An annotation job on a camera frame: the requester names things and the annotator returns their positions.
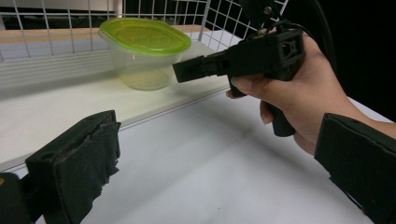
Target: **plastic food container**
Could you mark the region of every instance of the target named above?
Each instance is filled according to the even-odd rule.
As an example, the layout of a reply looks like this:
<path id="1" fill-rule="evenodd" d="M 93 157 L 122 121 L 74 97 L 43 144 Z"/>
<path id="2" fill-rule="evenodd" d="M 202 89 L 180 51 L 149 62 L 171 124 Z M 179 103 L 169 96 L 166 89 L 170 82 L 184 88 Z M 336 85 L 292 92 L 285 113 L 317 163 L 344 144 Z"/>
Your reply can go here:
<path id="1" fill-rule="evenodd" d="M 191 46 L 191 39 L 164 21 L 120 18 L 105 21 L 99 29 L 109 45 L 117 75 L 141 91 L 169 85 L 173 63 Z"/>

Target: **white wire rack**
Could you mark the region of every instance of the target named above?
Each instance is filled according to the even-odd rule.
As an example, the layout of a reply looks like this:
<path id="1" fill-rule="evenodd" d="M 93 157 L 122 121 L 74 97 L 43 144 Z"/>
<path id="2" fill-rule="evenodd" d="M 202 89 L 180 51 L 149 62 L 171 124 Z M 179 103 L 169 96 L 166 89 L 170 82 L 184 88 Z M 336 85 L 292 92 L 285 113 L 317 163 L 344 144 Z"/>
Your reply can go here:
<path id="1" fill-rule="evenodd" d="M 215 51 L 253 29 L 237 0 L 2 0 L 0 62 L 106 50 L 98 27 L 116 17 L 166 21 Z"/>

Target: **human hand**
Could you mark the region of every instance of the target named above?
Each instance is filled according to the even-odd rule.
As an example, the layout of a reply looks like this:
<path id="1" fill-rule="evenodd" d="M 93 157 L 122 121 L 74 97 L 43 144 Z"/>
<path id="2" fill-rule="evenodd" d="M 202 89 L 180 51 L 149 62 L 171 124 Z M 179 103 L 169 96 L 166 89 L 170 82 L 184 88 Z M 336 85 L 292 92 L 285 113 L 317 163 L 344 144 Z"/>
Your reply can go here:
<path id="1" fill-rule="evenodd" d="M 258 74 L 233 77 L 232 83 L 244 94 L 262 100 L 260 111 L 264 123 L 274 119 L 268 104 L 281 109 L 296 130 L 296 143 L 314 155 L 325 113 L 340 114 L 365 123 L 370 120 L 347 98 L 317 43 L 306 34 L 303 40 L 306 55 L 292 81 L 279 81 Z M 233 98 L 230 91 L 227 96 Z"/>

